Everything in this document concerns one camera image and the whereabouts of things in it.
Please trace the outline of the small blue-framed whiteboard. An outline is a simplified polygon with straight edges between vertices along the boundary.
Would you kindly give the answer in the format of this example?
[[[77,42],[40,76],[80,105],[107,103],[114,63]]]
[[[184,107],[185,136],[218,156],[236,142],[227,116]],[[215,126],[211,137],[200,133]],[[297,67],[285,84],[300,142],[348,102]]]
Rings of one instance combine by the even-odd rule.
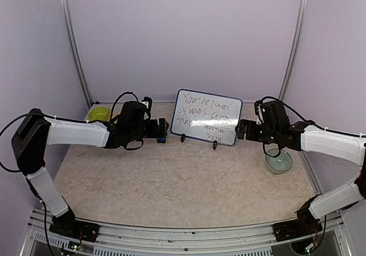
[[[234,146],[242,107],[243,101],[238,98],[180,89],[170,124],[171,133]]]

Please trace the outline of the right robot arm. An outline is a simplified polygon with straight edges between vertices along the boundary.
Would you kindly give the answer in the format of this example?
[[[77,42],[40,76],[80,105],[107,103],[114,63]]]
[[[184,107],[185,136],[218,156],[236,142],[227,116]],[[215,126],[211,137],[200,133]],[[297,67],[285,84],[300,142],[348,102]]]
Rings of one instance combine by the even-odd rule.
[[[348,133],[321,127],[305,119],[295,109],[275,97],[254,103],[255,121],[241,119],[236,128],[238,139],[274,144],[278,151],[291,149],[326,156],[359,167],[351,179],[304,203],[297,211],[292,229],[305,235],[322,217],[344,210],[365,200],[365,134]]]

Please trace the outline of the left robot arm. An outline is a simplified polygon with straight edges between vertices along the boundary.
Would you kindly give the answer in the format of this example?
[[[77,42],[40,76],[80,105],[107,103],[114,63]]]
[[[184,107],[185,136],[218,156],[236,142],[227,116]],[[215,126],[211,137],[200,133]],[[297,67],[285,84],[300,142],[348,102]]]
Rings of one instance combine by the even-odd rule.
[[[11,140],[18,169],[31,191],[51,212],[53,223],[65,234],[76,235],[80,224],[46,169],[46,147],[84,145],[131,150],[129,143],[143,142],[145,138],[165,143],[169,124],[164,118],[151,118],[151,105],[148,101],[126,102],[120,114],[109,121],[61,119],[44,114],[40,109],[32,109],[24,116]]]

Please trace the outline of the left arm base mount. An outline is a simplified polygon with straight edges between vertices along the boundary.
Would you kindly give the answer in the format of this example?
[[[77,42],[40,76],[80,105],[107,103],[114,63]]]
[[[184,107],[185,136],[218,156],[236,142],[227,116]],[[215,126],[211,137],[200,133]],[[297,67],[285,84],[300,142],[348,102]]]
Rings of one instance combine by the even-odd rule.
[[[77,220],[73,217],[52,217],[50,232],[79,241],[96,242],[100,225]]]

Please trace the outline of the blue whiteboard eraser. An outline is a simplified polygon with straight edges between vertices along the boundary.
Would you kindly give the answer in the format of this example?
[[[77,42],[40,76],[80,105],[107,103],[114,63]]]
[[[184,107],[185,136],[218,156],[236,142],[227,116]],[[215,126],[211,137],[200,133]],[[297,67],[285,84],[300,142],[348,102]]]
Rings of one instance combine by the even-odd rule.
[[[159,130],[157,134],[157,142],[166,143],[166,137],[167,137],[166,129]]]

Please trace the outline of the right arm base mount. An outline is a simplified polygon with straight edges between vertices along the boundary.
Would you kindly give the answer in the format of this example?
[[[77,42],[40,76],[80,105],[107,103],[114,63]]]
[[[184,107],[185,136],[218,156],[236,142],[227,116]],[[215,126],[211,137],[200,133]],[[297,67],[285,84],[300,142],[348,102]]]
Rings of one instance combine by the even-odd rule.
[[[322,231],[323,227],[319,219],[300,216],[297,219],[275,223],[273,231],[277,242],[300,238]]]

